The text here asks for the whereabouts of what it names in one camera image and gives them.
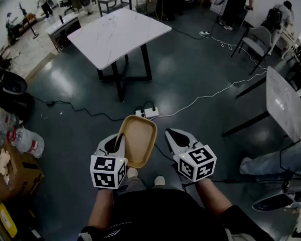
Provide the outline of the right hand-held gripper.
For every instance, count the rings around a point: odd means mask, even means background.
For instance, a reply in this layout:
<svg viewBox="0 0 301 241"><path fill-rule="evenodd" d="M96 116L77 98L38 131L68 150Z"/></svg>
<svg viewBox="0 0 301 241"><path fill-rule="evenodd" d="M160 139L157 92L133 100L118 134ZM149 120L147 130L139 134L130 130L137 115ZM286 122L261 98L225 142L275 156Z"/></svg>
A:
<svg viewBox="0 0 301 241"><path fill-rule="evenodd" d="M191 133L180 129L166 129L165 138L172 154L176 153L177 146L191 147L197 142ZM178 172L192 182L211 176L217 161L211 148L200 142L187 148L185 152L178 152L173 155L173 159L178 163Z"/></svg>

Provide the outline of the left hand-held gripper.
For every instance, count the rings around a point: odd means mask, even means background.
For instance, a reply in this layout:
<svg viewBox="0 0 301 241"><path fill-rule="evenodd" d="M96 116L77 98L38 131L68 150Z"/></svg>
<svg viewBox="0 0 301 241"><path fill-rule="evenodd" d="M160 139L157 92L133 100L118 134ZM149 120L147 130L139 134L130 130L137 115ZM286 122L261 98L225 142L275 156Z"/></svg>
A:
<svg viewBox="0 0 301 241"><path fill-rule="evenodd" d="M125 135L121 134L119 149L115 152L118 134L102 140L96 152L91 156L90 174L94 187L102 189L118 189L126 176L128 159L125 158Z"/></svg>

